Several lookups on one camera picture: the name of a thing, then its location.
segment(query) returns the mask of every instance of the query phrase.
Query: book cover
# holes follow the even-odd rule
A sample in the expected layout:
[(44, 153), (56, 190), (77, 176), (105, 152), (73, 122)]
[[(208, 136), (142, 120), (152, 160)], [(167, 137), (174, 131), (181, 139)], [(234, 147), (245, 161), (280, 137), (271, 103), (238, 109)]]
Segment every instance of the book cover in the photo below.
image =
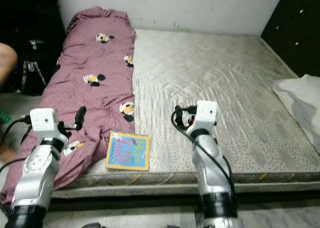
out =
[(132, 171), (149, 169), (149, 137), (111, 132), (105, 167)]

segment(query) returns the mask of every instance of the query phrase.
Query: quilted mattress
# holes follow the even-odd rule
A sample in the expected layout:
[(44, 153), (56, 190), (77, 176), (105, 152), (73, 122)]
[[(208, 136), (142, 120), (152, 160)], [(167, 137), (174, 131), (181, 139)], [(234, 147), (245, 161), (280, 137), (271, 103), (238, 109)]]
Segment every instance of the quilted mattress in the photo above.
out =
[(197, 194), (192, 145), (172, 126), (175, 105), (218, 103), (214, 136), (237, 192), (320, 189), (320, 157), (272, 90), (295, 75), (256, 36), (136, 30), (135, 130), (149, 135), (149, 171), (105, 168), (105, 160), (56, 198)]

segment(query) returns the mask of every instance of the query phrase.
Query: black cabinet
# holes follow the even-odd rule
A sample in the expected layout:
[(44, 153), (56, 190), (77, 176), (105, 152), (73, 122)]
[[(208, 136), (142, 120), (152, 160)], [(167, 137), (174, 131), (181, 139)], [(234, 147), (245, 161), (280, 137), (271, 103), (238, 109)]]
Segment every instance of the black cabinet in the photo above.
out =
[(320, 0), (280, 0), (261, 37), (298, 76), (320, 77)]

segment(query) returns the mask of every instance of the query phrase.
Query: white wall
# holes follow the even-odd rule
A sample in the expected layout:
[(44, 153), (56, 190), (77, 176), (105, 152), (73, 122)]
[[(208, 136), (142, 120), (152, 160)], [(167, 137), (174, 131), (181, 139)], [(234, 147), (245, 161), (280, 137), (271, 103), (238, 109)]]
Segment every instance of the white wall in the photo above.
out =
[(137, 29), (260, 35), (279, 0), (59, 0), (64, 26), (95, 6), (127, 12)]

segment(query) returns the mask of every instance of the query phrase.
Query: cartoon duck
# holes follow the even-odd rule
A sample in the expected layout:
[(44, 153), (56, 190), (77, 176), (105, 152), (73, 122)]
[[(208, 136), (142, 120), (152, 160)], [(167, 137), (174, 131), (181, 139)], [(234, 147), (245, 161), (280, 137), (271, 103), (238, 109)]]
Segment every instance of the cartoon duck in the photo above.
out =
[(129, 54), (126, 54), (124, 57), (123, 57), (124, 61), (126, 62), (126, 66), (127, 67), (134, 67), (134, 64), (132, 64), (132, 56), (129, 55)]
[(80, 143), (79, 141), (72, 142), (71, 144), (68, 145), (67, 148), (63, 150), (63, 154), (65, 157), (70, 155), (72, 152), (74, 152), (76, 149), (79, 149), (83, 147), (85, 143)]
[(125, 118), (127, 122), (132, 122), (134, 120), (134, 108), (135, 104), (132, 102), (125, 102), (120, 105), (119, 110), (124, 114), (123, 118)]
[(83, 80), (85, 83), (90, 84), (92, 87), (99, 87), (101, 81), (104, 81), (106, 77), (103, 74), (93, 75), (93, 74), (86, 74), (83, 76)]
[(101, 42), (102, 44), (106, 44), (106, 43), (108, 43), (109, 40), (112, 40), (114, 38), (115, 37), (112, 36), (112, 35), (107, 36), (107, 35), (105, 35), (103, 33), (99, 33), (99, 34), (96, 35), (96, 41), (97, 42)]

